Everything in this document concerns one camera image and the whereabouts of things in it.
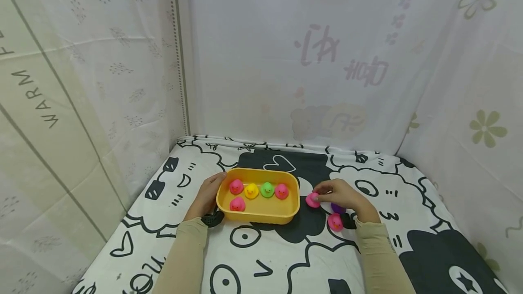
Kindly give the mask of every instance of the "hand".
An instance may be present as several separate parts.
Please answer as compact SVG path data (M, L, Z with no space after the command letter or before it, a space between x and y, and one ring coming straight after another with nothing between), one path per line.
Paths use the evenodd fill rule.
M216 194L220 188L221 182L226 178L227 173L217 173L203 181L200 190L196 194L183 221L203 217L210 212L216 205Z
M370 201L344 180L336 178L322 181L312 191L319 194L316 201L331 202L354 210L361 222L381 223L380 216Z

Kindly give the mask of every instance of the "beige sleeve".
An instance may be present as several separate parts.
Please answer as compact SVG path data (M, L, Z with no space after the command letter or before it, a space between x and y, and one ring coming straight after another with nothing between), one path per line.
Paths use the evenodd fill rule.
M367 294L416 294L382 223L355 219Z
M201 218L180 223L153 294L200 294L206 243L207 226Z

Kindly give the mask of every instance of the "pink rubber duck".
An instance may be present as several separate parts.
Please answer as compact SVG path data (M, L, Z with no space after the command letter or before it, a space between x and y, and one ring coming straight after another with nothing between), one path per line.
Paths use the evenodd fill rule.
M232 211L245 211L245 201L242 197L237 196L231 200L229 204L229 209Z
M233 180L229 184L229 190L234 195L240 194L243 191L243 183L242 183L242 181L240 181L240 180Z
M319 208L320 207L320 203L318 201L314 201L314 198L316 198L318 195L319 194L317 194L316 192L312 192L311 194L307 195L307 197L305 198L305 202L310 208Z
M327 224L333 232L341 232L343 230L343 222L339 214L332 214L327 218Z
M274 195L276 195L276 198L283 200L289 196L289 189L285 184L278 184L274 188Z

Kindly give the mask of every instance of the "white curtain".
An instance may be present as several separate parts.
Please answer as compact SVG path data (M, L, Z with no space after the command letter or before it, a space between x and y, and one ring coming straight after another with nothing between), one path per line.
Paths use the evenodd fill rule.
M175 0L0 0L0 280L70 293L186 135Z
M511 293L523 280L523 0L458 0L399 155Z
M192 129L399 150L516 293L521 2L191 0Z

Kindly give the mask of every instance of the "mattress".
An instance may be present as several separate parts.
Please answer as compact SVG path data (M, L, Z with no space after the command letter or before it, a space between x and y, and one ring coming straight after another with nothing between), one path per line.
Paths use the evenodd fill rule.
M288 225L224 219L210 228L202 293L365 293L355 213L347 210L343 231L334 233L326 226L330 205L312 209L304 202L314 185L333 178L375 205L417 293L506 293L433 184L409 161L379 152L196 136L178 141L73 293L150 293L203 180L234 167L293 174L301 207Z

